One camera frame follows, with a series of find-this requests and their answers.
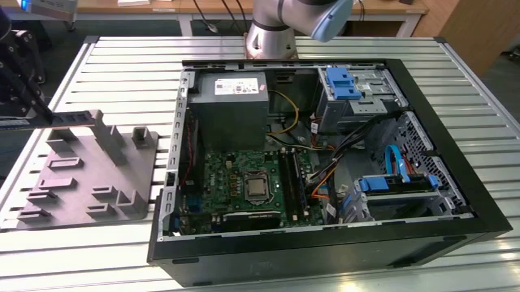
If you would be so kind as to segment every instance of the gray robot arm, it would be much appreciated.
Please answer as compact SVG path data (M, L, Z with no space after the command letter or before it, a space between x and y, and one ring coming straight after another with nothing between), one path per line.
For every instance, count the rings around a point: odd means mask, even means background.
M343 27L353 0L255 0L247 34L247 56L287 59L295 55L294 30L320 42Z

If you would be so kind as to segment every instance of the slotted aluminum surface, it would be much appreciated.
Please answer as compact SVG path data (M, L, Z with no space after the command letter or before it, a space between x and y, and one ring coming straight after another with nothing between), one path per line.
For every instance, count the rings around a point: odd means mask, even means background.
M222 291L462 291L520 287L518 125L472 76L450 48L431 39L296 39L299 58L399 58L434 107L469 163L514 228L422 267L292 279L219 288ZM214 38L100 38L85 44L53 98L57 111L99 109L119 131L145 125L161 135L152 198L164 178L180 61L243 58L243 41ZM75 129L76 134L87 130ZM2 227L12 226L48 153L48 131L34 131L0 192ZM0 291L156 291L179 288L148 266L149 214L140 223L0 234Z

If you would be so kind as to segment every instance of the ram slot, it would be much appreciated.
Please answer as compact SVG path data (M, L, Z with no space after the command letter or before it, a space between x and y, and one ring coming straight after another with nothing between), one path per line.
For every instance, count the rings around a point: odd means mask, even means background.
M288 221L296 221L303 218L303 208L300 204L299 193L300 181L299 173L295 168L295 157L294 153L280 151L278 153L278 165L280 172L280 183L283 190L283 201L284 201L284 213Z

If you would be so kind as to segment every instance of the power supply label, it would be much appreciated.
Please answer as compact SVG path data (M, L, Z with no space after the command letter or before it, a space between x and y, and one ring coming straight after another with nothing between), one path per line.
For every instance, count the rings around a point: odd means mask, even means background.
M256 78L216 79L214 82L214 93L218 96L231 94L258 94Z

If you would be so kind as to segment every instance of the gray power supply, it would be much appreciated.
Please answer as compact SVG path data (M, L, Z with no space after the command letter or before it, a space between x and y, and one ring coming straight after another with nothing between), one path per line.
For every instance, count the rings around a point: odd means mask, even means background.
M268 112L263 72L204 74L191 107L207 150L263 149Z

